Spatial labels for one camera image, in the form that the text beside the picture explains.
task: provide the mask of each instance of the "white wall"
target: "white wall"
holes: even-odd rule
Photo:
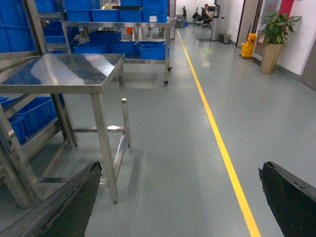
[[[278,64],[301,75],[315,40],[316,0],[295,0],[290,15],[303,19],[294,28],[295,33],[290,33]]]
[[[186,7],[187,10],[187,21],[192,22],[192,16],[196,11],[198,6],[198,13],[201,14],[201,7],[204,7],[205,4],[213,5],[214,0],[177,0],[176,2],[176,12],[182,13],[183,6]]]
[[[232,8],[229,15],[229,31],[231,32],[231,40],[236,42],[242,12],[243,0],[232,0]]]

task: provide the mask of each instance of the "metal cart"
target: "metal cart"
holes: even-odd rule
[[[116,27],[116,28],[126,28],[133,27],[138,28],[139,39],[142,39],[142,28],[165,28],[165,59],[164,60],[144,60],[144,59],[126,59],[125,63],[129,64],[161,64],[164,65],[164,84],[168,85],[168,72],[171,71],[172,67],[170,66],[170,58],[168,57],[168,47],[170,44],[170,29],[174,27],[176,20],[170,18],[165,23],[159,22],[62,22],[64,34],[66,34],[67,27],[84,27],[84,28],[103,28],[103,27]],[[66,44],[68,52],[71,53],[69,41],[66,38]]]

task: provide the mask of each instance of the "office chair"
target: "office chair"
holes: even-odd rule
[[[201,25],[202,19],[201,19],[200,14],[198,13],[198,7],[196,8],[196,11],[195,11],[194,15],[192,16],[192,18],[193,18],[193,25],[194,26]]]
[[[201,14],[201,18],[202,18],[202,28],[205,28],[205,29],[211,29],[211,25],[210,23],[212,22],[212,19],[206,14],[206,10],[201,7],[202,9],[202,14]]]

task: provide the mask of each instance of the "person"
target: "person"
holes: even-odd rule
[[[208,17],[211,17],[211,13],[208,12],[208,4],[205,4],[205,5],[204,5],[204,8],[202,9],[202,14],[201,14],[201,16],[204,16],[204,15],[206,15],[206,16],[208,16]]]

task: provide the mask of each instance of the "gray floor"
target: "gray floor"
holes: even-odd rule
[[[261,236],[283,236],[262,192],[258,168],[274,161],[316,186],[316,92],[278,72],[261,74],[233,45],[196,40],[209,37],[207,30],[179,32]],[[118,178],[118,205],[100,186],[87,237],[250,236],[177,35],[171,64],[167,87],[163,66],[125,66],[132,147]],[[114,80],[105,96],[108,125],[122,123],[118,92]],[[93,125],[89,96],[67,98],[75,124]],[[60,141],[61,136],[55,137],[34,158],[34,166]],[[118,142],[111,135],[113,152]],[[95,160],[100,160],[97,135],[80,135],[79,147],[67,147],[51,175],[73,176]],[[15,206],[4,186],[0,200],[3,229],[26,211]]]

